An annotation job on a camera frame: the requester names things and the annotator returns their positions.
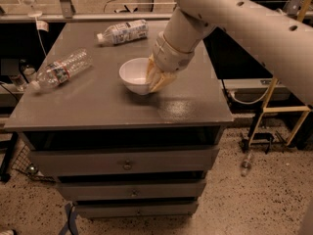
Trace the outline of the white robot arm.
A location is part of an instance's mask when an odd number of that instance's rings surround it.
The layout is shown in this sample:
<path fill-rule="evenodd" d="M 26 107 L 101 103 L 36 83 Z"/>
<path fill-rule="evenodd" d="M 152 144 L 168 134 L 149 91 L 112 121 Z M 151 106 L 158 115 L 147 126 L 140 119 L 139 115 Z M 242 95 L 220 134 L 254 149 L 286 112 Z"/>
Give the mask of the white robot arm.
<path fill-rule="evenodd" d="M 313 104 L 313 29 L 249 0 L 176 0 L 177 7 L 153 45 L 159 71 L 189 67 L 199 42 L 219 27 L 270 71 L 304 105 Z M 155 235 L 312 235 L 312 152 L 256 149 L 245 159 L 239 130 L 228 129 L 200 208 L 190 218 L 154 218 Z"/>

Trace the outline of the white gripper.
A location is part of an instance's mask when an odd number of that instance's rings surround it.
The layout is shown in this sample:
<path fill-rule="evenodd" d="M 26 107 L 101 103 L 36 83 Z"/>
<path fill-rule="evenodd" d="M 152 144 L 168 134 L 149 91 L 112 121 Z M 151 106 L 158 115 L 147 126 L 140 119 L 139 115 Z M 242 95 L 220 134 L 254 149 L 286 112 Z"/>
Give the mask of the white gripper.
<path fill-rule="evenodd" d="M 183 53 L 171 47 L 163 32 L 160 32 L 153 46 L 153 54 L 148 58 L 146 82 L 150 84 L 150 92 L 158 92 L 172 83 L 177 78 L 175 72 L 184 70 L 194 55 L 194 51 Z"/>

